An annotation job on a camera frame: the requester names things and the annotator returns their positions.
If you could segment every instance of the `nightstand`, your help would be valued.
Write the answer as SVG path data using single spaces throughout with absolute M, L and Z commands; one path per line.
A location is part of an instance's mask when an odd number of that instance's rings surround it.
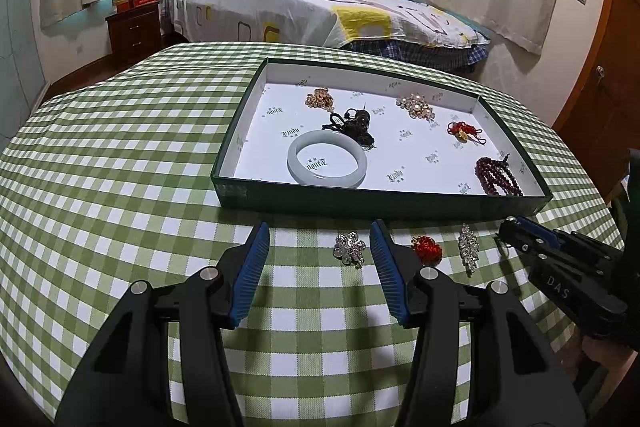
M 109 15 L 106 21 L 115 64 L 133 64 L 162 49 L 157 2 Z

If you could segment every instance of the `tray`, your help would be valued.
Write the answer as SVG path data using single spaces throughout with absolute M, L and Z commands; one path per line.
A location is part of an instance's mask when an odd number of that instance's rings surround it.
M 365 107 L 375 147 L 357 188 L 299 185 L 287 168 L 295 137 L 329 122 L 329 112 L 305 105 L 328 87 L 335 112 Z M 433 122 L 409 117 L 396 98 L 423 94 Z M 459 142 L 451 121 L 481 128 L 487 143 Z M 488 196 L 475 174 L 482 156 L 509 154 L 523 196 Z M 309 170 L 341 176 L 351 155 L 316 144 L 298 158 Z M 539 212 L 552 199 L 540 172 L 491 107 L 474 93 L 399 74 L 324 62 L 268 58 L 258 68 L 225 134 L 211 179 L 226 208 L 362 219 L 492 221 Z

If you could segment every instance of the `white jade bangle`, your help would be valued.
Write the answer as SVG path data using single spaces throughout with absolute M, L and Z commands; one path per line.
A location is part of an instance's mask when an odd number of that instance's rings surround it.
M 316 143 L 328 143 L 345 149 L 354 157 L 358 168 L 346 176 L 321 176 L 306 169 L 298 160 L 298 153 L 305 147 Z M 289 146 L 287 166 L 291 175 L 301 185 L 317 185 L 319 187 L 351 188 L 358 185 L 367 173 L 367 156 L 356 140 L 335 131 L 309 131 L 298 136 Z

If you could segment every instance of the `silver screw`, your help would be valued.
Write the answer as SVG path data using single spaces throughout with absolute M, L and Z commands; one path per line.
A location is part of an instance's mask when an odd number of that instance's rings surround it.
M 420 276 L 423 279 L 427 279 L 428 281 L 433 281 L 438 277 L 438 270 L 432 268 L 431 266 L 425 266 L 420 269 Z
M 200 270 L 200 278 L 206 281 L 212 281 L 218 276 L 218 268 L 214 268 L 213 266 L 207 266 Z
M 131 285 L 131 293 L 140 295 L 141 293 L 144 293 L 146 291 L 148 286 L 149 285 L 144 281 L 136 281 Z
M 493 281 L 489 286 L 491 286 L 491 289 L 494 292 L 499 294 L 507 293 L 507 290 L 509 289 L 506 283 L 502 281 Z

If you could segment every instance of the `tablecloth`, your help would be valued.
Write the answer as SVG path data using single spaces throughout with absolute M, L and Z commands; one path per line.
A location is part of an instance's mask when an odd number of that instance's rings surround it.
M 351 64 L 482 94 L 554 193 L 537 215 L 616 247 L 622 240 L 587 174 L 556 134 L 514 98 L 447 73 L 327 48 L 257 42 L 180 44 L 112 79 L 44 103 L 0 155 L 0 351 L 54 415 L 88 343 L 137 280 L 181 282 L 243 243 L 257 216 L 220 208 L 209 178 L 252 74 L 267 57 Z M 271 250 L 249 316 L 223 335 L 248 426 L 393 425 L 416 332 L 389 316 L 369 250 L 362 270 L 332 255 L 337 232 L 369 223 L 268 216 Z M 479 269 L 468 279 L 459 226 L 390 223 L 397 243 L 427 234 L 458 282 L 505 280 L 555 349 L 571 322 L 499 250 L 498 223 L 476 223 Z M 174 414 L 186 419 L 179 339 L 171 331 Z M 453 420 L 466 414 L 468 327 L 460 329 Z

